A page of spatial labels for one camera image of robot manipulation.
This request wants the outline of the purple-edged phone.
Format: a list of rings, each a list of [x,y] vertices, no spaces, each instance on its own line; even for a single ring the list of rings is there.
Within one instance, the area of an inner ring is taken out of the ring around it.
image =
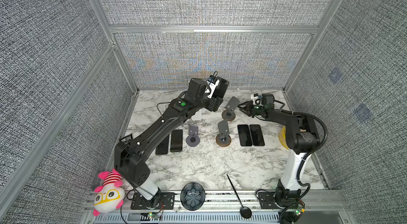
[[[252,139],[249,126],[247,124],[239,124],[237,129],[241,147],[251,147]]]

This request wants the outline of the black phone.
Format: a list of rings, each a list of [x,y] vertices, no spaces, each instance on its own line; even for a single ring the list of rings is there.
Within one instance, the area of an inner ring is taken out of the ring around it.
[[[227,92],[227,89],[230,85],[230,82],[221,77],[217,77],[215,80],[215,85],[216,85],[216,87],[215,87],[215,90],[213,93],[213,97],[214,98],[219,97],[219,98],[223,99]]]
[[[252,138],[252,144],[254,146],[259,146],[259,147],[265,146],[265,140],[263,137],[261,126],[258,124],[251,124],[251,125],[249,125],[249,128],[250,128],[250,133],[251,133],[251,138]]]
[[[155,150],[156,155],[166,155],[169,151],[170,136],[166,136],[165,139],[157,146]]]

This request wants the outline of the teal-edged phone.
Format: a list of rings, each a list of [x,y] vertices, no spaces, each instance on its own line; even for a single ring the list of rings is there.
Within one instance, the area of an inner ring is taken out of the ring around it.
[[[183,131],[178,129],[171,133],[170,152],[178,153],[183,149]]]

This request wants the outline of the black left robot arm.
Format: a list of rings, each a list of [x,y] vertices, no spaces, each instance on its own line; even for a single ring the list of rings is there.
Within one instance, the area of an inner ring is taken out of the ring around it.
[[[149,203],[156,207],[161,190],[149,178],[146,161],[172,131],[192,118],[197,111],[216,112],[230,82],[211,75],[208,79],[192,78],[188,89],[173,99],[160,117],[136,138],[119,140],[114,148],[113,168]]]

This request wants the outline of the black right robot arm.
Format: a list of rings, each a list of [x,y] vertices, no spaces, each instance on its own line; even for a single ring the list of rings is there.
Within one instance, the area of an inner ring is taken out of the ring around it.
[[[275,191],[275,203],[283,208],[300,199],[302,188],[306,187],[301,181],[304,167],[308,157],[321,145],[321,140],[313,116],[289,112],[282,107],[276,109],[275,103],[272,94],[253,94],[250,101],[239,104],[238,108],[249,117],[261,117],[285,127],[289,155],[285,172]]]

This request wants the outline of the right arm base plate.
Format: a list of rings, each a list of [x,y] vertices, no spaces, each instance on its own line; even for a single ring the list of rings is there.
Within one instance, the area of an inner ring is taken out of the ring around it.
[[[257,198],[261,209],[263,210],[279,209],[279,206],[276,204],[275,201],[274,192],[259,191],[257,193]]]

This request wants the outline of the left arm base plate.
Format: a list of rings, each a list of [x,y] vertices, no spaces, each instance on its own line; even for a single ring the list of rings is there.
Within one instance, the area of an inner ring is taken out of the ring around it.
[[[133,194],[131,200],[131,210],[154,210],[158,211],[162,208],[164,210],[173,210],[176,194],[173,192],[162,192],[160,199],[156,206],[152,206],[148,200],[142,197],[138,192]]]

